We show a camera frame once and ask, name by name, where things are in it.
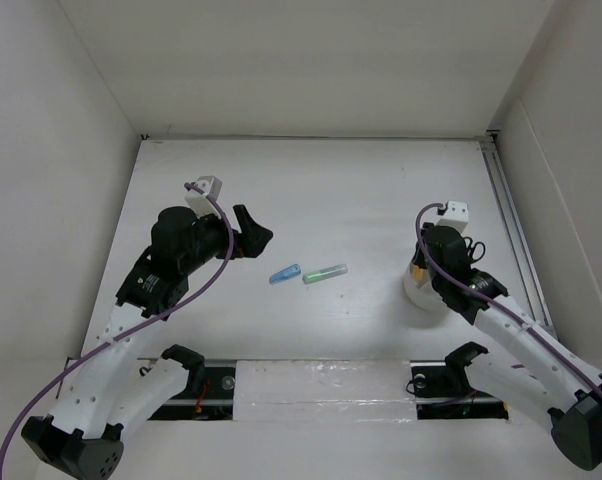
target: blue marker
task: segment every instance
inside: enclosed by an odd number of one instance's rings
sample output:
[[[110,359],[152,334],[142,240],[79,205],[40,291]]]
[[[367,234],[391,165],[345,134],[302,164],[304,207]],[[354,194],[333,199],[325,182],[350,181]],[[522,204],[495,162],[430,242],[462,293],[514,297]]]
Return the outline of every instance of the blue marker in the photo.
[[[288,268],[284,268],[280,272],[275,273],[270,277],[270,285],[274,285],[275,283],[285,282],[286,280],[290,280],[298,275],[301,275],[301,267],[296,263],[294,265],[289,266]]]

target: green marker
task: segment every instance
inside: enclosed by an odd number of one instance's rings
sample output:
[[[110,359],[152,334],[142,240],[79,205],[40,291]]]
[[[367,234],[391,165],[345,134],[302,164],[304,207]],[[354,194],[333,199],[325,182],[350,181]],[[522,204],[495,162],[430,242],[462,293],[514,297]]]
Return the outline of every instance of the green marker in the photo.
[[[333,267],[322,268],[321,270],[306,273],[303,275],[303,283],[309,285],[311,283],[320,282],[321,280],[327,280],[328,278],[345,275],[346,273],[348,273],[348,266],[345,263],[341,263],[339,265],[334,265]]]

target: white backdrop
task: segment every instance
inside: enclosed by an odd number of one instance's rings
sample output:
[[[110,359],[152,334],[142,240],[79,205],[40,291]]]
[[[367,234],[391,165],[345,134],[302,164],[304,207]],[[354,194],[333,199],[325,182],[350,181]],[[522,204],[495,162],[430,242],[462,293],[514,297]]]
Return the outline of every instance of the white backdrop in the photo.
[[[553,0],[60,0],[139,133],[473,136]]]

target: transparent plastic sheet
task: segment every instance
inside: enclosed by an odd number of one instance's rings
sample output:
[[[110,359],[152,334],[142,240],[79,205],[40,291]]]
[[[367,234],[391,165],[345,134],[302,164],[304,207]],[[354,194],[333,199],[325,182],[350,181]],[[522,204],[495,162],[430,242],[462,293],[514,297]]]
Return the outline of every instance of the transparent plastic sheet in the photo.
[[[234,420],[408,423],[410,378],[406,360],[241,361]]]

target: metal strip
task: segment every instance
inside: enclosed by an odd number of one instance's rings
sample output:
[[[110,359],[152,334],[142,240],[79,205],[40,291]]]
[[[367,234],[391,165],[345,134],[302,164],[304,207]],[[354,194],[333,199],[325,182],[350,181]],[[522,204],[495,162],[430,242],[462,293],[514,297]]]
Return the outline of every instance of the metal strip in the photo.
[[[528,297],[532,316],[545,330],[556,336],[550,312],[545,303],[543,290],[541,289],[541,283],[534,268],[530,249],[525,240],[523,228],[521,227],[521,222],[519,221],[519,216],[512,200],[512,194],[510,193],[496,146],[492,141],[492,137],[481,137],[478,140],[490,176],[494,196],[497,200],[512,250],[514,251],[519,274],[523,280],[523,287]]]

